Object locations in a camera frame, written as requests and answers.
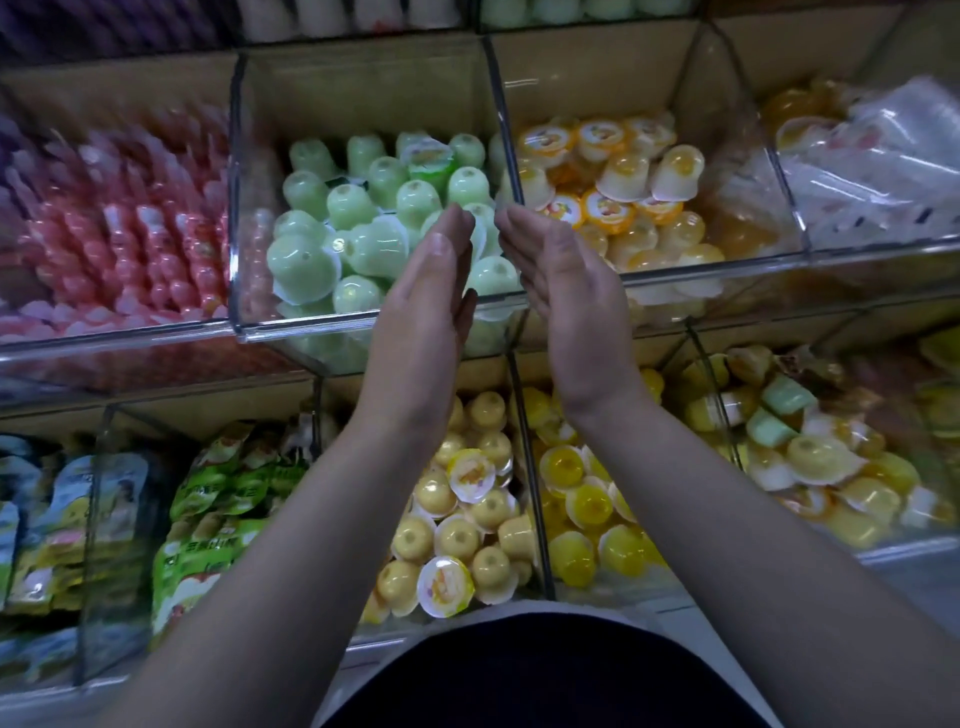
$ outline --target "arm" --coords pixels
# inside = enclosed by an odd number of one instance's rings
[[[957,641],[653,403],[622,286],[569,228],[498,223],[564,413],[784,724],[957,724]]]
[[[472,224],[452,206],[424,238],[384,302],[349,424],[104,726],[310,724],[446,429],[476,302],[460,295]]]

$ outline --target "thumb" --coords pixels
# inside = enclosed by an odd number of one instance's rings
[[[576,233],[553,229],[543,241],[541,256],[550,308],[584,303],[590,295],[590,279]]]
[[[457,256],[453,243],[446,235],[431,232],[418,246],[418,253],[420,248],[424,248],[424,251],[413,290],[410,292],[410,300],[439,309],[450,307],[457,281]]]

